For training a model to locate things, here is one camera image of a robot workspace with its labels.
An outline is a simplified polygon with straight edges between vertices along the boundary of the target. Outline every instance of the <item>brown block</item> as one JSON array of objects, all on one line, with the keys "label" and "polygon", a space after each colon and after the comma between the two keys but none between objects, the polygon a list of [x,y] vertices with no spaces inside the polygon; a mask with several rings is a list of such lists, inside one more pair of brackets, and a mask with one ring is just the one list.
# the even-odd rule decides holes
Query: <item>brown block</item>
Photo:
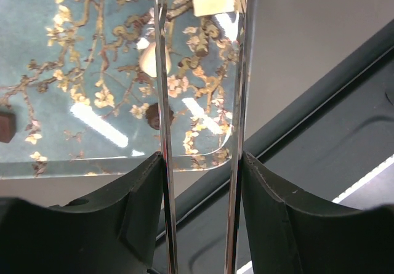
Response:
[{"label": "brown block", "polygon": [[15,135],[16,118],[12,113],[0,112],[0,142],[9,143]]}]

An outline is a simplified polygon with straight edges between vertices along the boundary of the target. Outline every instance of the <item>floral pattern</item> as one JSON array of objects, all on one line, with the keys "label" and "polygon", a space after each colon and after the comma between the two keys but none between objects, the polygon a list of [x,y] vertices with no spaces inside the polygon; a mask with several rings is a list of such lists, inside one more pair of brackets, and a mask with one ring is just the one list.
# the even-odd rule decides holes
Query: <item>floral pattern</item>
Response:
[{"label": "floral pattern", "polygon": [[[16,2],[13,13],[0,7],[12,38],[0,43],[9,52],[0,59],[0,110],[18,117],[17,135],[7,150],[0,145],[7,155],[0,166],[14,158],[31,162],[18,165],[27,177],[127,172],[132,164],[111,158],[132,160],[160,148],[159,132],[145,117],[158,102],[157,81],[138,65],[154,41],[153,1],[32,1],[9,0]],[[174,163],[180,171],[213,168],[230,157],[238,44],[213,19],[194,17],[191,0],[170,0],[168,7]],[[20,21],[31,14],[40,18],[26,30]],[[76,118],[71,109],[87,112]],[[112,143],[118,140],[126,147]]]}]

